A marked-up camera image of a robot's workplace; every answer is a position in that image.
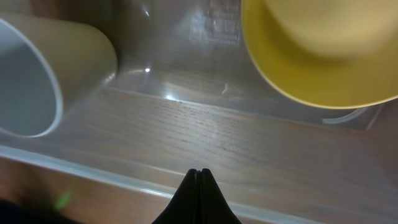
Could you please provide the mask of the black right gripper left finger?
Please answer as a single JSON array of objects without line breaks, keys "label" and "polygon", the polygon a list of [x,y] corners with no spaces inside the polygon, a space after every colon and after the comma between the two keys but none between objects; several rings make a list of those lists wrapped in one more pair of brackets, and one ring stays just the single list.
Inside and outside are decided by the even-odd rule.
[{"label": "black right gripper left finger", "polygon": [[171,201],[153,224],[194,224],[197,220],[198,171],[190,169]]}]

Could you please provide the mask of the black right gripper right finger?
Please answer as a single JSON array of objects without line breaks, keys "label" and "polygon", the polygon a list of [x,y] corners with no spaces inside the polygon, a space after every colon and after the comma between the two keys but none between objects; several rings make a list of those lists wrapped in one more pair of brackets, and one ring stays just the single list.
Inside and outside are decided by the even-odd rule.
[{"label": "black right gripper right finger", "polygon": [[241,224],[226,202],[209,169],[203,169],[199,178],[200,223]]}]

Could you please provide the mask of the grey plastic cup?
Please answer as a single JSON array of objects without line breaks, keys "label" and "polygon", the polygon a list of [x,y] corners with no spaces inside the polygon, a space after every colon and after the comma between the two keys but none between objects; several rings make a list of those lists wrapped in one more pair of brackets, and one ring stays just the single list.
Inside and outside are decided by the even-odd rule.
[{"label": "grey plastic cup", "polygon": [[53,132],[118,69],[110,40],[87,24],[1,14],[1,131]]}]

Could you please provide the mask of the yellow plastic bowl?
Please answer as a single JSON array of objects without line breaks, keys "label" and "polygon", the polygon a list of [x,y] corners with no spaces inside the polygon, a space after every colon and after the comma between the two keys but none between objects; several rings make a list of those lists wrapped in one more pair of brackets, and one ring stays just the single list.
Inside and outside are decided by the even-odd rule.
[{"label": "yellow plastic bowl", "polygon": [[397,0],[244,0],[263,78],[299,103],[355,109],[397,98]]}]

